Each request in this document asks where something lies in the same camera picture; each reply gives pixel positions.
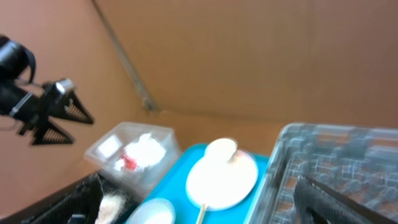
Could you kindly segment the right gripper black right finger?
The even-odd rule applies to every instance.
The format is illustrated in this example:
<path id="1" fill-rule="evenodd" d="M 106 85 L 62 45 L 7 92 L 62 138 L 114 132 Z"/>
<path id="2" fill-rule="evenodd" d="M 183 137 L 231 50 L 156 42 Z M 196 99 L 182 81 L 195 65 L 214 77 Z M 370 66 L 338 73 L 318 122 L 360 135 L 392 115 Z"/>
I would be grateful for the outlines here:
<path id="1" fill-rule="evenodd" d="M 303 224 L 397 224 L 305 175 L 297 179 L 294 205 Z"/>

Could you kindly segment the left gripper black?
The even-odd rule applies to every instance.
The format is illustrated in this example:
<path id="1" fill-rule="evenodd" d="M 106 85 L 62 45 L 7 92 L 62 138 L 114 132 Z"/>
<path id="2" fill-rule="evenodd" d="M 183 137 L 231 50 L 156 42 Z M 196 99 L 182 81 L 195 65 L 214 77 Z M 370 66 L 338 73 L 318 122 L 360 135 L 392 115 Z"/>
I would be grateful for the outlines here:
<path id="1" fill-rule="evenodd" d="M 18 135 L 32 131 L 32 146 L 73 144 L 73 137 L 49 121 L 49 116 L 84 124 L 93 124 L 94 118 L 74 91 L 59 97 L 56 82 L 45 83 L 42 88 L 44 92 L 40 97 L 27 92 L 18 102 L 17 119 L 23 123 L 17 131 Z"/>

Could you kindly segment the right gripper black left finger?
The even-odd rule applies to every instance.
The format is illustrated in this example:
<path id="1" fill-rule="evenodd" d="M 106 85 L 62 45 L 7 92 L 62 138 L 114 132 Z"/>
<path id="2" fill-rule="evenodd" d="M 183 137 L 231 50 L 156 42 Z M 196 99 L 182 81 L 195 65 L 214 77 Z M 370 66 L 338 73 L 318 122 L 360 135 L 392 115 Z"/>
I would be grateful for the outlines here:
<path id="1" fill-rule="evenodd" d="M 94 223 L 99 212 L 103 189 L 100 177 L 91 174 L 43 199 L 25 224 Z"/>

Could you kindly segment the pile of rice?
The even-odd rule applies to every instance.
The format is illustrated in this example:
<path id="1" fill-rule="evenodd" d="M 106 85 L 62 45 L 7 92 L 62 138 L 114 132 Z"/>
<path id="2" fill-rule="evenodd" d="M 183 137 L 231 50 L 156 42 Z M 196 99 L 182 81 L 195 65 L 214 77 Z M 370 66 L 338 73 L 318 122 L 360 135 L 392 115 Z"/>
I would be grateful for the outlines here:
<path id="1" fill-rule="evenodd" d="M 121 194 L 106 194 L 100 203 L 95 224 L 113 224 L 120 216 L 125 203 L 126 198 Z"/>

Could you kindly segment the grey bowl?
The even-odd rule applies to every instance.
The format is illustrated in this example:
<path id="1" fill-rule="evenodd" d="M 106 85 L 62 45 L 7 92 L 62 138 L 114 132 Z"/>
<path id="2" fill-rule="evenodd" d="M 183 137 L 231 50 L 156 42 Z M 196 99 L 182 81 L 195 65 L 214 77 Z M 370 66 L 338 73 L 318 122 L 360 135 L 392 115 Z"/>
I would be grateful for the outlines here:
<path id="1" fill-rule="evenodd" d="M 139 205 L 125 224 L 174 224 L 174 206 L 164 198 L 154 198 Z"/>

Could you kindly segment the white napkin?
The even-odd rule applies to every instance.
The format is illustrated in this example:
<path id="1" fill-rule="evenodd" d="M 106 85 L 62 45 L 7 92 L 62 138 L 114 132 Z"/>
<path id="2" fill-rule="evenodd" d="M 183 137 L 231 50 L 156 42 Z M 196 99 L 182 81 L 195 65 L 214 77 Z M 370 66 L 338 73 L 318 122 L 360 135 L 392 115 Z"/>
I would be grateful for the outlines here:
<path id="1" fill-rule="evenodd" d="M 122 170 L 138 172 L 158 164 L 165 153 L 164 147 L 151 134 L 143 134 L 137 142 L 131 142 L 124 147 L 113 169 L 120 172 Z"/>

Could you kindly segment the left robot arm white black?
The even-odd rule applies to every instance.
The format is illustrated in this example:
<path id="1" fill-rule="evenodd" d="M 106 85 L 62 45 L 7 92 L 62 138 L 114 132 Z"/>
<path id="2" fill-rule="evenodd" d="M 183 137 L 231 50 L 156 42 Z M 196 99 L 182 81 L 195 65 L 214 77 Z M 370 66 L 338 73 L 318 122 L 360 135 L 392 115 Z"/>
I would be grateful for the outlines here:
<path id="1" fill-rule="evenodd" d="M 18 135 L 32 132 L 32 146 L 73 144 L 73 137 L 50 120 L 51 117 L 82 124 L 94 124 L 94 118 L 75 93 L 69 78 L 45 82 L 38 87 L 40 96 L 22 89 L 35 85 L 36 60 L 22 44 L 1 36 L 1 115 L 20 121 Z"/>

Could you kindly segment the grey dishwasher rack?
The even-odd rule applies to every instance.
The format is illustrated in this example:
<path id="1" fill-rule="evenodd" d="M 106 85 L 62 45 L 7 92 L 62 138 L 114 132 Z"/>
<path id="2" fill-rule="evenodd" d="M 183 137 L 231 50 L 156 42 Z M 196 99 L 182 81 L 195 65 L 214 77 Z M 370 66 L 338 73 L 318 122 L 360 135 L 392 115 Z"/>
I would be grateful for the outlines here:
<path id="1" fill-rule="evenodd" d="M 292 123 L 279 134 L 246 223 L 299 223 L 297 179 L 307 175 L 397 221 L 397 130 Z"/>

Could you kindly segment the clear plastic waste bin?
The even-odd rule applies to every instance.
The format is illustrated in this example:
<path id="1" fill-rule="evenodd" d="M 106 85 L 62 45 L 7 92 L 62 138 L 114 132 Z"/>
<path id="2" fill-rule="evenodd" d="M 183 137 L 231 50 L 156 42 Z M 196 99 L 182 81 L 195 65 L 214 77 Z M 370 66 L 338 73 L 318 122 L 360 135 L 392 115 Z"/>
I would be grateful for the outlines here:
<path id="1" fill-rule="evenodd" d="M 84 158 L 142 201 L 181 154 L 172 128 L 122 122 L 88 148 Z"/>

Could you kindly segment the black plastic tray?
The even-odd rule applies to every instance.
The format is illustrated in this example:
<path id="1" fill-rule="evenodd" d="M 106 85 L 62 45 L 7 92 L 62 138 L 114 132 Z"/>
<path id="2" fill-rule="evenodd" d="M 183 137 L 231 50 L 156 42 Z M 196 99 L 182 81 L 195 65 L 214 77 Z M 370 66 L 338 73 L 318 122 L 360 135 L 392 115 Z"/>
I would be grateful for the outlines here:
<path id="1" fill-rule="evenodd" d="M 7 223 L 124 223 L 140 201 L 127 188 L 90 174 L 48 197 L 1 218 Z"/>

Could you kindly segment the large pink plate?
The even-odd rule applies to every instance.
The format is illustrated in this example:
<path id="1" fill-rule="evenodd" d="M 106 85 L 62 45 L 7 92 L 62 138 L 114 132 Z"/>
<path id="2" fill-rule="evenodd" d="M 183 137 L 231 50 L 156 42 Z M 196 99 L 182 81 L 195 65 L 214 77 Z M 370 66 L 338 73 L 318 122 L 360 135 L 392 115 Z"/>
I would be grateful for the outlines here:
<path id="1" fill-rule="evenodd" d="M 185 191 L 197 207 L 220 211 L 242 202 L 252 191 L 259 177 L 254 157 L 238 150 L 228 162 L 199 159 L 188 173 Z"/>

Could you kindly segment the white cup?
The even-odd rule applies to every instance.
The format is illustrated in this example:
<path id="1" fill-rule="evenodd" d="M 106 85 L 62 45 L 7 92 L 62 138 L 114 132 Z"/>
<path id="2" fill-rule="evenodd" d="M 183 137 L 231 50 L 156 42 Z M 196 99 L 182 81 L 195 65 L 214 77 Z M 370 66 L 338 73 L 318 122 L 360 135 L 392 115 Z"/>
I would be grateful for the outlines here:
<path id="1" fill-rule="evenodd" d="M 233 138 L 219 138 L 207 145 L 204 158 L 217 161 L 230 161 L 238 150 L 238 144 Z"/>

